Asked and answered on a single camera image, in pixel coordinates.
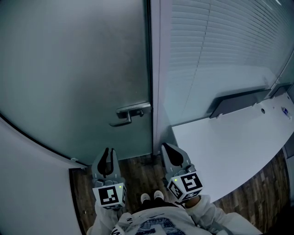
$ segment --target white wall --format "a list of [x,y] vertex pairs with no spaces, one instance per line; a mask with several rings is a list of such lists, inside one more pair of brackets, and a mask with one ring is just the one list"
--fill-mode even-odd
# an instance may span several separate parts
[[80,235],[67,159],[31,142],[0,119],[0,233]]
[[[287,91],[288,95],[291,97],[291,100],[294,101],[294,86]],[[290,183],[290,200],[291,205],[294,206],[294,133],[291,135],[289,140],[286,142],[283,151],[286,158],[286,164],[288,168],[289,183]]]

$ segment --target frosted glass door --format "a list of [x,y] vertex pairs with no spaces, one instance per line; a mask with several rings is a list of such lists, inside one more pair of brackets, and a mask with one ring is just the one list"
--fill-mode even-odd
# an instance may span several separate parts
[[116,109],[150,101],[144,0],[2,0],[0,111],[45,146],[91,164],[152,151],[151,114]]

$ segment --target wooden floor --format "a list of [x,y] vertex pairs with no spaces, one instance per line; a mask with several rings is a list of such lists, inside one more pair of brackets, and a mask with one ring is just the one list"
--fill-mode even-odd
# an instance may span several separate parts
[[[166,201],[173,202],[173,196],[161,181],[164,169],[160,157],[136,157],[122,160],[119,165],[127,188],[123,212],[134,212],[140,205],[141,194],[151,195],[157,189],[164,193]],[[70,178],[77,218],[85,234],[96,217],[90,168],[70,170]],[[241,214],[263,233],[275,224],[278,213],[288,203],[289,179],[282,151],[245,184],[214,202],[226,213]]]

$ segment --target door frame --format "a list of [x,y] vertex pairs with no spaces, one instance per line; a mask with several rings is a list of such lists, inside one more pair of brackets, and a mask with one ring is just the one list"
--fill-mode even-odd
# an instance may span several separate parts
[[267,94],[267,96],[264,98],[264,100],[269,99],[269,98],[272,97],[272,95],[273,95],[273,90],[275,89],[275,87],[276,87],[277,85],[280,84],[280,81],[279,81],[279,80],[280,80],[280,78],[283,76],[283,73],[284,73],[284,71],[286,70],[286,68],[288,67],[288,65],[289,65],[289,63],[290,63],[290,60],[292,59],[293,56],[294,56],[294,49],[292,50],[292,53],[291,53],[291,55],[289,56],[289,59],[287,60],[287,62],[286,62],[286,64],[285,64],[284,68],[282,69],[280,75],[278,75],[278,77],[277,77],[276,81],[274,82],[274,84],[271,86],[271,88],[270,88],[271,90],[270,90],[270,92]]
[[172,1],[150,0],[152,47],[153,154],[157,155],[163,135],[170,128],[164,98],[170,57]]

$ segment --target shoe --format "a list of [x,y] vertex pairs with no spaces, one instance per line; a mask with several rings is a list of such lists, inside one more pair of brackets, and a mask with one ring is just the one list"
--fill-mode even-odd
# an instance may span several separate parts
[[150,196],[149,196],[147,193],[143,193],[143,194],[141,195],[141,203],[142,203],[142,204],[143,204],[143,202],[144,202],[145,200],[151,200]]
[[154,199],[157,198],[157,197],[160,197],[162,200],[164,200],[164,194],[159,190],[155,191],[153,197],[154,197]]

